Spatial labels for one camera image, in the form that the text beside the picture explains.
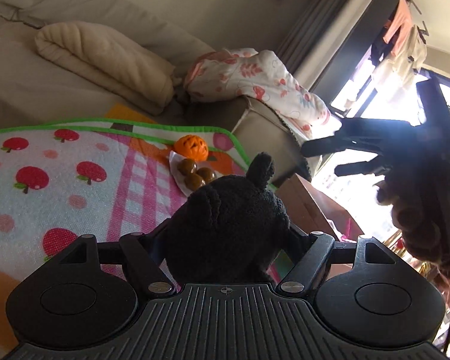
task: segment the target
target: stuffed animal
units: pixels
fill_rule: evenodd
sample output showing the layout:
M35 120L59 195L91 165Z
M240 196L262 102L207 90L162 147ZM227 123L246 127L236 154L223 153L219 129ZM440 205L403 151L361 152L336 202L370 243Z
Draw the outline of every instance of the stuffed animal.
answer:
M267 189L272 158L258 154L246 176L227 175L188 197L166 230L165 256L185 283L273 283L266 273L282 249L290 220Z

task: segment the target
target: metal screw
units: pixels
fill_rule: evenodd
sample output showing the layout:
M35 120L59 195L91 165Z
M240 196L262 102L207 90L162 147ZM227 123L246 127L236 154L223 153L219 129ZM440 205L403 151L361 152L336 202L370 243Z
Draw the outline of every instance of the metal screw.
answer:
M154 294L166 294L172 290L172 286L169 283L163 281L157 281L148 286L148 290Z
M283 283L280 288L284 292L288 292L289 294L298 294L299 292L302 292L305 288L302 283L296 282L296 281L287 281Z

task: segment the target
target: beige rolled blanket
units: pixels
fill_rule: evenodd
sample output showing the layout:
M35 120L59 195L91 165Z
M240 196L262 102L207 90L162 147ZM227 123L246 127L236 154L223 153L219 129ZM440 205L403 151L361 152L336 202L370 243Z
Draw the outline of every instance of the beige rolled blanket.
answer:
M69 21L43 27L38 54L157 115L170 103L175 69L162 57L101 24Z

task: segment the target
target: beige sofa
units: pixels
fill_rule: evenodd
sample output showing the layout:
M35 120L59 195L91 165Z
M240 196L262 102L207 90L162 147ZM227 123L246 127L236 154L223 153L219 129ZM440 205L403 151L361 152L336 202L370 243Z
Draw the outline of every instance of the beige sofa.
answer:
M0 0L0 128L100 117L117 103L146 114L120 96L36 54L37 29L68 20L115 28L176 66L179 77L185 76L198 56L212 51L181 28L125 0ZM236 135L249 157L261 151L273 156L275 181L297 166L307 175L296 139L273 111L255 99L242 97L189 106L174 100L161 115L150 116L163 124L226 128ZM313 173L318 161L308 162Z

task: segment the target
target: brown ball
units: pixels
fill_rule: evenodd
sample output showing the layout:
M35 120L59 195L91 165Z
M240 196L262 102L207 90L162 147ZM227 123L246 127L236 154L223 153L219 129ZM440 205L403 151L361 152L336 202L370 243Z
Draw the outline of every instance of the brown ball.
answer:
M181 174L188 176L190 173L195 173L197 170L197 163L191 158L185 158L178 163L176 168Z
M207 184L216 179L215 172L210 168L200 168L197 170L197 175L204 179Z
M191 191L196 191L198 188L205 185L205 180L196 173L190 173L185 177L185 185Z

